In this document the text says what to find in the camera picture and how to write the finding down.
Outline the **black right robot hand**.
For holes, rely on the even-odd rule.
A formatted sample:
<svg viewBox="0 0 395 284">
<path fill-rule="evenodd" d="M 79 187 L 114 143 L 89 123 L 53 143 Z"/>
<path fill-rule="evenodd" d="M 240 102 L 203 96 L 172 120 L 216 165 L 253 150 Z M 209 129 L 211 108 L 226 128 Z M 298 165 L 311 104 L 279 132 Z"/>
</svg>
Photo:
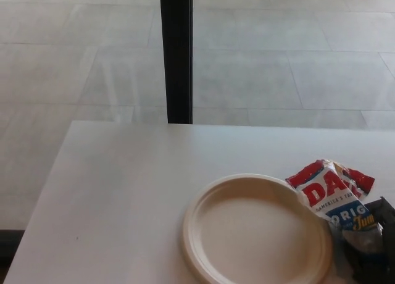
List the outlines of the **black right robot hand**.
<svg viewBox="0 0 395 284">
<path fill-rule="evenodd" d="M 375 219 L 383 227 L 383 257 L 367 257 L 344 243 L 344 253 L 357 283 L 394 283 L 394 208 L 381 197 L 366 204 Z"/>
</svg>

